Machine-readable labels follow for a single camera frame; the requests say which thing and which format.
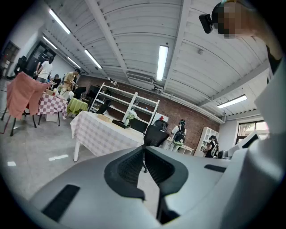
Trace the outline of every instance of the brick wall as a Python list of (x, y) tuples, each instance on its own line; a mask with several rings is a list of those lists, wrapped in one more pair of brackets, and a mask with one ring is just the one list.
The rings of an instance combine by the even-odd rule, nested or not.
[[(111, 83), (109, 81), (98, 79), (95, 77), (89, 77), (89, 76), (81, 76), (77, 84), (81, 87), (86, 87), (87, 89), (89, 89), (90, 85), (101, 86), (103, 82), (105, 82), (106, 85), (111, 86)], [(149, 93), (147, 91), (143, 91), (138, 88), (134, 88), (134, 87), (131, 87), (125, 84), (119, 84), (119, 85), (120, 86), (118, 89), (120, 90), (124, 90), (130, 93), (138, 92), (139, 96), (151, 99), (153, 101), (157, 101), (159, 99), (160, 102), (159, 102), (157, 112), (169, 117), (169, 120), (168, 120), (168, 123), (169, 123), (168, 131), (169, 132), (172, 131), (172, 129), (176, 125), (179, 124), (179, 121), (181, 119), (184, 119), (186, 121), (185, 128), (187, 129), (185, 145), (193, 148), (194, 150), (196, 149), (198, 142), (200, 141), (200, 137), (202, 135), (202, 131), (204, 127), (209, 127), (217, 132), (219, 131), (219, 123), (212, 121), (208, 117), (202, 115), (201, 113), (195, 110), (192, 110), (191, 108), (188, 108), (184, 105), (181, 105), (167, 98), (161, 97), (160, 95), (156, 95), (154, 93)], [(122, 100), (125, 100), (125, 101), (129, 101), (128, 98), (124, 96), (119, 97), (118, 95), (116, 95), (116, 97)], [(112, 105), (123, 111), (126, 111), (127, 109), (127, 106), (114, 102), (114, 101), (112, 101)], [(144, 108), (148, 107), (149, 110), (153, 110), (152, 107), (146, 104), (139, 104), (139, 106), (144, 107)], [(124, 116), (122, 113), (112, 108), (109, 108), (108, 112), (110, 115), (116, 118), (119, 118), (119, 119), (122, 119)], [(146, 121), (150, 120), (149, 115), (139, 112), (138, 110), (136, 111), (136, 113), (141, 119), (146, 120)]]

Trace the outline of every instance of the concrete floor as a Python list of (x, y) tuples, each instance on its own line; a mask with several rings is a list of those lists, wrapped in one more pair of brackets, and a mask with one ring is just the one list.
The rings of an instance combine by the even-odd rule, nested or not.
[[(0, 80), (0, 115), (6, 107), (6, 85), (8, 81)], [(0, 133), (9, 115), (0, 121)], [(34, 128), (32, 117), (22, 117), (17, 120), (14, 136), (10, 137), (13, 118), (10, 119), (6, 132), (0, 134), (0, 169), (1, 174), (11, 191), (30, 199), (35, 192), (61, 173), (71, 168), (75, 163), (73, 153), (76, 141), (72, 139), (70, 122), (72, 118), (63, 120), (60, 117), (60, 127), (56, 122), (47, 122), (44, 117), (38, 125), (38, 116), (35, 115), (37, 128)], [(50, 157), (67, 154), (68, 157), (50, 161)], [(80, 147), (77, 163), (94, 158), (84, 146)], [(16, 166), (8, 166), (8, 162), (15, 162)], [(159, 188), (150, 174), (139, 175), (138, 188), (146, 195), (144, 202), (148, 210), (156, 216)]]

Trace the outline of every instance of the white wall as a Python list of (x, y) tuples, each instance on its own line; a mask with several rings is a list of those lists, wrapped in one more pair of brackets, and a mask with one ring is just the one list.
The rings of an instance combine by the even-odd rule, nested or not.
[(44, 19), (39, 13), (28, 11), (14, 27), (8, 40), (20, 48), (20, 50), (9, 69), (8, 76), (13, 74), (18, 59), (23, 55), (27, 57), (30, 49), (38, 41), (39, 30), (43, 25)]
[(229, 150), (236, 143), (239, 123), (263, 120), (261, 115), (250, 118), (226, 121), (219, 127), (219, 150)]
[(53, 71), (51, 76), (54, 77), (55, 74), (58, 74), (62, 79), (64, 74), (68, 72), (73, 72), (75, 69), (69, 65), (65, 60), (62, 59), (58, 54), (55, 56), (53, 61)]

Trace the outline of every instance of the green tablecloth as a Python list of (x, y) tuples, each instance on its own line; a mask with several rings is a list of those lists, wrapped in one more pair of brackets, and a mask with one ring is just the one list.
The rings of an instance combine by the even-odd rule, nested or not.
[(88, 104), (76, 98), (72, 98), (67, 106), (67, 112), (78, 114), (80, 110), (86, 111), (88, 109)]

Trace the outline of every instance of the checkered tablecloth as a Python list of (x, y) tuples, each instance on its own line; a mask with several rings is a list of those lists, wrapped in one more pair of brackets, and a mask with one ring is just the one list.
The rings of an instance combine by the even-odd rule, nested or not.
[(97, 114), (82, 111), (71, 121), (72, 137), (96, 156), (102, 156), (144, 144), (143, 134), (105, 122)]
[(67, 116), (67, 100), (43, 93), (38, 109), (38, 115), (62, 113), (63, 119)]

